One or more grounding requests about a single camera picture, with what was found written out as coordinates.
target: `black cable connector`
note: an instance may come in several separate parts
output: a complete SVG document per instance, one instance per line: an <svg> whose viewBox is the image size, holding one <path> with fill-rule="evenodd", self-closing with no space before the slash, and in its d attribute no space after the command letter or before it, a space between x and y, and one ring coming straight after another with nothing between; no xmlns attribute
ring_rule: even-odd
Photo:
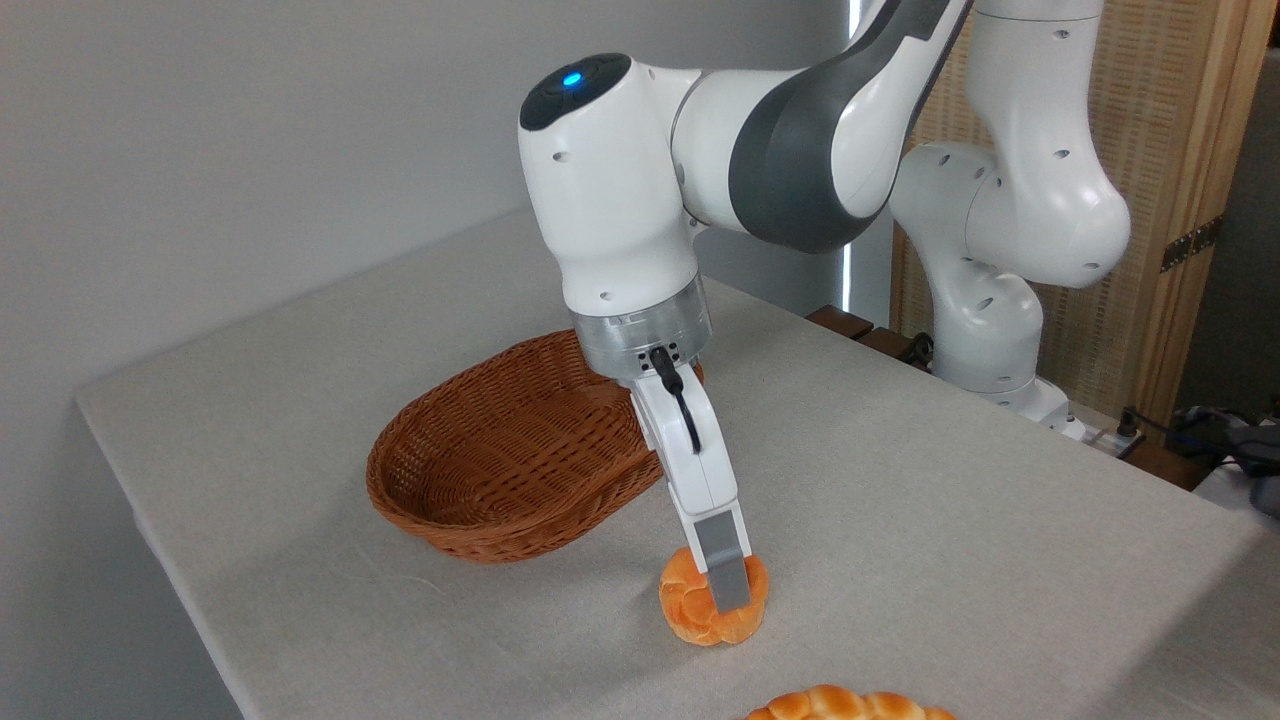
<svg viewBox="0 0 1280 720"><path fill-rule="evenodd" d="M1120 415L1120 424L1116 425L1116 434L1128 438L1138 436L1138 418L1135 418L1128 407Z"/></svg>

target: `wooden block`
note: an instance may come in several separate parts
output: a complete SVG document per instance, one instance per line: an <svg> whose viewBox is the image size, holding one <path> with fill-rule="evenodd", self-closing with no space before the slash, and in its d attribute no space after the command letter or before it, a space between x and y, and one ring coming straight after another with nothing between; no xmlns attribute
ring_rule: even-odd
<svg viewBox="0 0 1280 720"><path fill-rule="evenodd" d="M1208 465L1160 447L1151 438L1133 448L1124 461L1188 492L1213 471Z"/></svg>
<svg viewBox="0 0 1280 720"><path fill-rule="evenodd" d="M872 350L883 352L890 357L901 357L906 348L911 346L911 338L902 337L893 331L876 328L874 331L858 338L858 342Z"/></svg>
<svg viewBox="0 0 1280 720"><path fill-rule="evenodd" d="M876 327L870 322L851 313L845 313L835 305L824 305L810 313L805 319L850 340L858 340L872 332L872 328Z"/></svg>

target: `wicker basket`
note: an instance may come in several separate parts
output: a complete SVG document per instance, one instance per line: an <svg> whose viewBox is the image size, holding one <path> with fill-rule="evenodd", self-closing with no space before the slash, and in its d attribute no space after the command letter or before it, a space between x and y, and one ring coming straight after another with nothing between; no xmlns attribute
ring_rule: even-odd
<svg viewBox="0 0 1280 720"><path fill-rule="evenodd" d="M366 486L383 516L440 552L511 562L581 537L660 475L627 391L562 331L411 402L374 443Z"/></svg>

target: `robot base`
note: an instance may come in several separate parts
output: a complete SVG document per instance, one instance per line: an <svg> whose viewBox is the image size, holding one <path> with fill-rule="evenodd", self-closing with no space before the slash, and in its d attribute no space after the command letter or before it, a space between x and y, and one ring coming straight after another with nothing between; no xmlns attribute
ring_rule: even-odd
<svg viewBox="0 0 1280 720"><path fill-rule="evenodd" d="M1036 378L1009 392L975 392L974 395L1001 407L1007 407L1051 430L1057 430L1076 442L1084 441L1084 423L1071 415L1071 402L1066 398L1066 393L1043 378Z"/></svg>

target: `bread roll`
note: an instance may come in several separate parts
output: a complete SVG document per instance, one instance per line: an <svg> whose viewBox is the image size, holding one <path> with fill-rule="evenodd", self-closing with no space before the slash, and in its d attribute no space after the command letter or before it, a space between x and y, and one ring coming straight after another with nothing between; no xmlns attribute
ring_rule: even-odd
<svg viewBox="0 0 1280 720"><path fill-rule="evenodd" d="M764 600L769 594L769 574L759 556L746 559L746 584L751 602L723 615L716 612L707 575L698 571L694 553L682 547L671 556L658 580L658 600L667 624L680 639L712 646L737 644L751 637L764 620Z"/></svg>
<svg viewBox="0 0 1280 720"><path fill-rule="evenodd" d="M872 693L867 697L836 685L815 685L799 693L787 693L769 705L751 711L745 720L956 720L946 710L922 708L893 693Z"/></svg>

